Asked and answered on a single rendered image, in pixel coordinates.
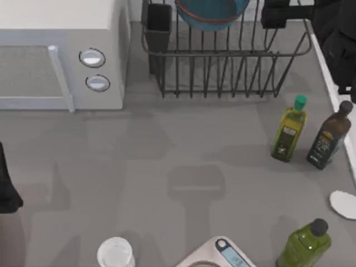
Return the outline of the white plate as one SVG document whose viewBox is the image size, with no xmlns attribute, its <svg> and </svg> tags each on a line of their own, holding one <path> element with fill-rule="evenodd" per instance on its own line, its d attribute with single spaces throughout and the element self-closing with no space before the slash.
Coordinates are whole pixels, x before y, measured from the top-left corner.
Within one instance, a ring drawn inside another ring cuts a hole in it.
<svg viewBox="0 0 356 267">
<path fill-rule="evenodd" d="M 340 216 L 356 220 L 356 196 L 337 190 L 330 194 L 329 201 L 333 210 Z"/>
</svg>

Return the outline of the grey kitchen scale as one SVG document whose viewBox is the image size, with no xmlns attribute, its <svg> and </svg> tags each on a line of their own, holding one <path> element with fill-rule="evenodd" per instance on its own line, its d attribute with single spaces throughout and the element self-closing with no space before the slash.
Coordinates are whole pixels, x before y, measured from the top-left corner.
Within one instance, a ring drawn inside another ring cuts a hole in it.
<svg viewBox="0 0 356 267">
<path fill-rule="evenodd" d="M 257 267 L 228 237 L 214 236 L 175 267 Z"/>
</svg>

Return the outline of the clear glass cup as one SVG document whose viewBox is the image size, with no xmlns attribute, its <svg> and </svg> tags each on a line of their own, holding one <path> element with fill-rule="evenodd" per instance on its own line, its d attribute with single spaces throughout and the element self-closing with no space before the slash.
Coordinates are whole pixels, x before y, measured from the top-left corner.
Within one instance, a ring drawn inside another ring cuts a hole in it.
<svg viewBox="0 0 356 267">
<path fill-rule="evenodd" d="M 131 244 L 118 236 L 105 240 L 99 246 L 97 261 L 100 267 L 136 267 Z"/>
</svg>

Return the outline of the green-capped olive oil bottle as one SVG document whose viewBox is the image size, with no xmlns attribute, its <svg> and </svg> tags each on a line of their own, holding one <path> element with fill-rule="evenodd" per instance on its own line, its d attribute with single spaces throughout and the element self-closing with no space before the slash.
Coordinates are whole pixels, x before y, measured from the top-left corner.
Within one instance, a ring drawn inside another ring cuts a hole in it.
<svg viewBox="0 0 356 267">
<path fill-rule="evenodd" d="M 292 107 L 288 107 L 281 118 L 271 156 L 282 162 L 289 162 L 293 155 L 296 143 L 306 122 L 304 107 L 307 97 L 297 95 Z"/>
</svg>

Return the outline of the large microwave knob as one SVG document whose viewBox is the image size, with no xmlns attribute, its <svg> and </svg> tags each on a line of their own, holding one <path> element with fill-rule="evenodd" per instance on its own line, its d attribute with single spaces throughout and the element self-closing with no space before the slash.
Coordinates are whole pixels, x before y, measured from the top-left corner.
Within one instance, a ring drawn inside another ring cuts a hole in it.
<svg viewBox="0 0 356 267">
<path fill-rule="evenodd" d="M 89 68 L 99 68 L 106 62 L 105 55 L 97 49 L 89 48 L 79 53 L 80 62 Z"/>
</svg>

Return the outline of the microwave oven door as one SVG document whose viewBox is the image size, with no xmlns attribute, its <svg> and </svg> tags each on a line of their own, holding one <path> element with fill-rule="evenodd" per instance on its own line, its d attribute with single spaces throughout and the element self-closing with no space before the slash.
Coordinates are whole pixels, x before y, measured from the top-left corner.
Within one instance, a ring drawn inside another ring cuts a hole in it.
<svg viewBox="0 0 356 267">
<path fill-rule="evenodd" d="M 0 110 L 68 110 L 47 47 L 0 46 Z"/>
</svg>

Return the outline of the blue bowl with red rim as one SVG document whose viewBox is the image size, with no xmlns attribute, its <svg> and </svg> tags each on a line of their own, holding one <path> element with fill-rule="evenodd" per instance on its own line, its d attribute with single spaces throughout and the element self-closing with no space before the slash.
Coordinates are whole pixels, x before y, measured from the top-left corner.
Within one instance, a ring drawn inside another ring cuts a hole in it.
<svg viewBox="0 0 356 267">
<path fill-rule="evenodd" d="M 202 31 L 220 31 L 231 26 L 250 0 L 174 0 L 181 19 Z"/>
</svg>

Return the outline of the black utensil holder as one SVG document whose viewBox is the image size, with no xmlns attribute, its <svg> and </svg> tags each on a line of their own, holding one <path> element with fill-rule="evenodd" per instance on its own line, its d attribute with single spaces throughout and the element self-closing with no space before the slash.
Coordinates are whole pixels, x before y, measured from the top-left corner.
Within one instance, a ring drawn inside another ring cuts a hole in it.
<svg viewBox="0 0 356 267">
<path fill-rule="evenodd" d="M 146 42 L 150 52 L 165 53 L 169 46 L 172 6 L 149 3 L 146 12 Z"/>
</svg>

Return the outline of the pale microwave oven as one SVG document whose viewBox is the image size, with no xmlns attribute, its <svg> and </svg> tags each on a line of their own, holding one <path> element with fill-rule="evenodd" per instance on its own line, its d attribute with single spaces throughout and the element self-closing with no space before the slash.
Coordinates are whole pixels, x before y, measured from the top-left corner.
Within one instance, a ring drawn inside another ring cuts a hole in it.
<svg viewBox="0 0 356 267">
<path fill-rule="evenodd" d="M 75 111 L 122 108 L 130 40 L 128 0 L 0 0 L 0 46 L 58 46 Z M 80 62 L 89 48 L 105 55 L 103 66 Z M 94 75 L 110 88 L 90 90 L 85 80 Z"/>
</svg>

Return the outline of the dark brown-capped bottle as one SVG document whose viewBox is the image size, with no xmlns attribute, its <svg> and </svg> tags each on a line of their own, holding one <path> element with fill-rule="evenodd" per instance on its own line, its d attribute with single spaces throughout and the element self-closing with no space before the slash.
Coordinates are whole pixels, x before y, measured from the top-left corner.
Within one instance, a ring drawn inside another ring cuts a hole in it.
<svg viewBox="0 0 356 267">
<path fill-rule="evenodd" d="M 323 170 L 342 145 L 352 125 L 348 118 L 352 110 L 353 103 L 344 100 L 340 103 L 338 111 L 322 123 L 306 157 L 317 169 Z"/>
</svg>

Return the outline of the black machine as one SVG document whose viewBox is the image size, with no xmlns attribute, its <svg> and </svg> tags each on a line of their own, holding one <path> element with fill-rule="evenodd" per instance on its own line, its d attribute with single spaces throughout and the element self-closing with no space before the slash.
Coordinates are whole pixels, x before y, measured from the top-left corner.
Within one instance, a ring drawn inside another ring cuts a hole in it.
<svg viewBox="0 0 356 267">
<path fill-rule="evenodd" d="M 309 20 L 338 93 L 356 103 L 356 0 L 313 0 L 296 6 L 290 1 L 265 0 L 263 28 L 285 28 L 292 19 Z"/>
</svg>

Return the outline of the small microwave knob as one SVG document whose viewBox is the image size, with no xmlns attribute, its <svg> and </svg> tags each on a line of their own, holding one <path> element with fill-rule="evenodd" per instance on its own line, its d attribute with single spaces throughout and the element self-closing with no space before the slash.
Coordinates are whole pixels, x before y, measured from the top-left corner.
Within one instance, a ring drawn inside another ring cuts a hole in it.
<svg viewBox="0 0 356 267">
<path fill-rule="evenodd" d="M 104 92 L 111 86 L 109 79 L 103 75 L 87 77 L 85 83 L 90 90 L 95 92 Z"/>
</svg>

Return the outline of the green bottle with grey cap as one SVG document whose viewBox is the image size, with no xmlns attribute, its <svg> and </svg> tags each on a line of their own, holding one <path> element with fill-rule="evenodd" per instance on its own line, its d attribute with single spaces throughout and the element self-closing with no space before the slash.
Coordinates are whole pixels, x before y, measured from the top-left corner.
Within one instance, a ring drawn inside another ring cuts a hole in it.
<svg viewBox="0 0 356 267">
<path fill-rule="evenodd" d="M 328 228 L 324 219 L 317 218 L 292 232 L 276 267 L 313 267 L 332 245 Z"/>
</svg>

